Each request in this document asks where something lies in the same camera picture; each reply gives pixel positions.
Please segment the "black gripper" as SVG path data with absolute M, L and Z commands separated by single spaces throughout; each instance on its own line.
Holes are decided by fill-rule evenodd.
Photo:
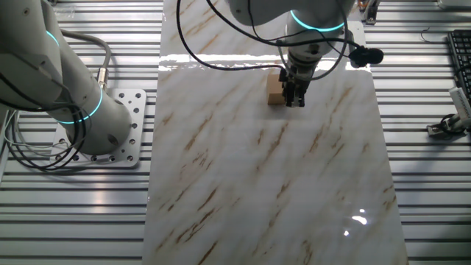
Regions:
M 305 92 L 310 85 L 306 77 L 300 79 L 296 66 L 286 66 L 279 73 L 279 81 L 282 83 L 283 96 L 286 107 L 291 107 L 294 101 L 296 107 L 305 106 Z

